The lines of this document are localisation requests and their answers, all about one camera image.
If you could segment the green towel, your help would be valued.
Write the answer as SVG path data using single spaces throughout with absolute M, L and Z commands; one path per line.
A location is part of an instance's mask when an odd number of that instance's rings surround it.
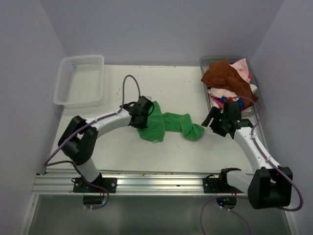
M 149 142 L 162 142 L 166 132 L 181 133 L 189 141 L 199 140 L 205 129 L 192 122 L 189 114 L 163 113 L 157 101 L 149 110 L 147 128 L 138 129 L 139 137 Z

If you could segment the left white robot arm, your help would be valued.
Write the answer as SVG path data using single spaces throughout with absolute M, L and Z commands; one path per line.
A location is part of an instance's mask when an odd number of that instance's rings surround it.
M 122 127 L 146 129 L 148 117 L 154 108 L 152 101 L 140 96 L 138 101 L 122 104 L 117 111 L 103 116 L 72 118 L 59 139 L 58 149 L 72 160 L 90 192 L 97 192 L 103 186 L 102 175 L 91 159 L 97 139 Z

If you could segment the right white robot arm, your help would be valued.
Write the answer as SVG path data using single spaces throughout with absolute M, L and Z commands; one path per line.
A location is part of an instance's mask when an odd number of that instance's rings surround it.
M 230 135 L 247 157 L 254 174 L 249 176 L 239 168 L 224 168 L 217 179 L 203 179 L 203 189 L 220 189 L 229 192 L 233 188 L 245 193 L 254 209 L 286 207 L 291 202 L 293 173 L 289 167 L 282 167 L 262 145 L 254 134 L 249 119 L 243 119 L 237 102 L 226 102 L 224 108 L 212 107 L 204 127 L 222 137 Z

